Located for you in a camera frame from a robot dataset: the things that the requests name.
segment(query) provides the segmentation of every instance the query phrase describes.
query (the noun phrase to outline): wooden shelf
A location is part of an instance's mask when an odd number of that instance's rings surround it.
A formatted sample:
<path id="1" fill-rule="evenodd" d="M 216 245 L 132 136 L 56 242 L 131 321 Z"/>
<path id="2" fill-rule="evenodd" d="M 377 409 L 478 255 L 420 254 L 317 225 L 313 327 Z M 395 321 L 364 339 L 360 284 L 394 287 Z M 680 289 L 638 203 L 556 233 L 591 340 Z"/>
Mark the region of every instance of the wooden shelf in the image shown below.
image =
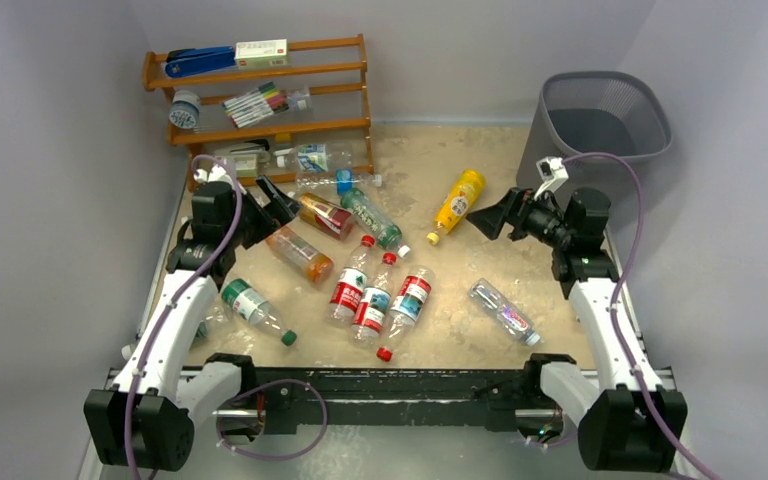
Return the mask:
<path id="1" fill-rule="evenodd" d="M 334 72 L 346 72 L 346 71 L 358 71 L 360 74 L 360 82 L 348 83 L 342 85 L 325 85 L 310 87 L 311 95 L 328 95 L 336 93 L 346 92 L 360 92 L 361 96 L 361 108 L 363 116 L 360 118 L 347 118 L 341 120 L 328 120 L 309 123 L 298 123 L 292 125 L 274 125 L 274 126 L 262 126 L 252 128 L 232 129 L 218 132 L 203 132 L 197 133 L 191 130 L 181 130 L 171 123 L 167 122 L 166 140 L 172 145 L 183 145 L 187 147 L 190 154 L 190 160 L 203 151 L 205 143 L 211 142 L 224 142 L 230 140 L 245 140 L 251 138 L 272 137 L 281 133 L 298 134 L 309 132 L 324 132 L 328 130 L 343 130 L 343 129 L 362 129 L 366 136 L 366 150 L 368 165 L 356 168 L 358 171 L 366 171 L 374 173 L 374 163 L 372 157 L 372 142 L 369 138 L 370 128 L 370 112 L 369 112 L 369 94 L 366 86 L 366 71 L 367 71 L 367 59 L 366 59 L 366 45 L 363 40 L 363 35 L 359 34 L 356 37 L 349 38 L 334 38 L 327 40 L 312 40 L 304 42 L 289 42 L 287 49 L 290 52 L 301 52 L 310 50 L 322 50 L 329 48 L 345 48 L 356 47 L 358 49 L 359 61 L 357 62 L 343 62 L 343 63 L 329 63 L 323 65 L 307 65 L 300 67 L 286 67 L 270 70 L 255 70 L 250 72 L 219 72 L 219 73 L 207 73 L 200 75 L 193 75 L 191 77 L 182 78 L 170 78 L 164 70 L 163 64 L 166 62 L 168 54 L 166 53 L 154 53 L 148 52 L 145 56 L 142 69 L 142 84 L 143 88 L 152 92 L 156 89 L 161 89 L 166 97 L 166 100 L 171 103 L 175 96 L 175 88 L 195 86 L 195 85 L 211 85 L 219 83 L 231 83 L 242 82 L 246 80 L 260 80 L 274 77 L 286 77 L 291 75 L 315 75 L 322 73 L 334 73 Z M 216 105 L 222 103 L 228 98 L 232 98 L 234 95 L 219 95 L 213 97 L 202 98 L 203 105 Z M 192 179 L 192 172 L 188 170 L 188 178 Z M 275 183 L 286 183 L 295 180 L 295 176 L 292 174 L 284 175 L 270 175 Z M 252 185 L 252 179 L 241 179 L 244 185 Z M 194 187 L 194 184 L 190 182 L 188 184 L 190 189 Z"/>

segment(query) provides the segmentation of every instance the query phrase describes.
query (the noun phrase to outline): white bottle cap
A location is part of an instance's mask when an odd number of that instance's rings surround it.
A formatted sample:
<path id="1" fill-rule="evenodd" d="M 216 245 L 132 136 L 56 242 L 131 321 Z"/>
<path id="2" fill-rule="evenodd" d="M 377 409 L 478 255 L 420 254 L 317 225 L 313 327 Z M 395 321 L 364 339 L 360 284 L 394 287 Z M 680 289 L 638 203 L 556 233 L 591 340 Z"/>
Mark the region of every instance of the white bottle cap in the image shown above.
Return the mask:
<path id="1" fill-rule="evenodd" d="M 528 345 L 529 347 L 533 347 L 537 345 L 537 342 L 539 341 L 540 341 L 540 335 L 538 335 L 535 332 L 535 333 L 532 333 L 531 336 L 528 337 L 528 339 L 526 339 L 525 344 Z"/>

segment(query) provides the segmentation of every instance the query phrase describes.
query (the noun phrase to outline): red bottle label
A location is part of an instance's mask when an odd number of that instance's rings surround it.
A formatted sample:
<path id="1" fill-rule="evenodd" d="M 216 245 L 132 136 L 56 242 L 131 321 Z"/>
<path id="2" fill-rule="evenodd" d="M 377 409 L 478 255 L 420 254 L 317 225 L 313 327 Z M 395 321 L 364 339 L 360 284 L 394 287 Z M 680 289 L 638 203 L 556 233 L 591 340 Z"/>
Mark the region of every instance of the red bottle label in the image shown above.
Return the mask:
<path id="1" fill-rule="evenodd" d="M 337 288 L 331 295 L 331 303 L 340 304 L 353 312 L 360 305 L 360 297 L 363 287 L 366 285 L 366 275 L 354 268 L 345 268 L 340 273 Z"/>

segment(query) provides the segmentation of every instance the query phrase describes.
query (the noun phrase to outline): mesh wastebasket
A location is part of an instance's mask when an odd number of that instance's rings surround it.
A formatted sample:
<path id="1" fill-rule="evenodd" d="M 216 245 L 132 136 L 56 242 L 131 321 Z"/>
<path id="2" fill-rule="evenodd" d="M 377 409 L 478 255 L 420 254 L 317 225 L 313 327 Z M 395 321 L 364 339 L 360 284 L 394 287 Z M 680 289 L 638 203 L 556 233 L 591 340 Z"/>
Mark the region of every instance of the mesh wastebasket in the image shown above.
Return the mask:
<path id="1" fill-rule="evenodd" d="M 540 186 L 535 163 L 543 157 L 608 152 L 633 164 L 658 157 L 671 141 L 661 105 L 639 79 L 620 72 L 562 73 L 549 78 L 540 91 L 517 185 Z M 608 163 L 573 166 L 571 178 L 582 179 L 589 165 Z"/>

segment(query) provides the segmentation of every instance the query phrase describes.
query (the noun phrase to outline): white wall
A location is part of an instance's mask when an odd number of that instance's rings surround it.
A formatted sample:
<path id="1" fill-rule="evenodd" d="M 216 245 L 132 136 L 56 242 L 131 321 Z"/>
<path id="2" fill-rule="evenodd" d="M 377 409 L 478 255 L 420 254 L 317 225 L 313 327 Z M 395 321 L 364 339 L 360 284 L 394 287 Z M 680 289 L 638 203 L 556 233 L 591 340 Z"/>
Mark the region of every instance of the white wall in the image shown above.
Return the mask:
<path id="1" fill-rule="evenodd" d="M 373 120 L 505 123 L 531 119 L 552 74 L 615 69 L 654 1 L 131 3 L 155 51 L 363 33 Z"/>
<path id="2" fill-rule="evenodd" d="M 661 0 L 621 68 L 675 133 L 641 172 L 631 292 L 653 363 L 675 369 L 699 456 L 768 478 L 768 2 Z M 635 208 L 615 209 L 626 253 Z"/>
<path id="3" fill-rule="evenodd" d="M 0 478 L 74 478 L 180 192 L 126 0 L 0 0 Z"/>

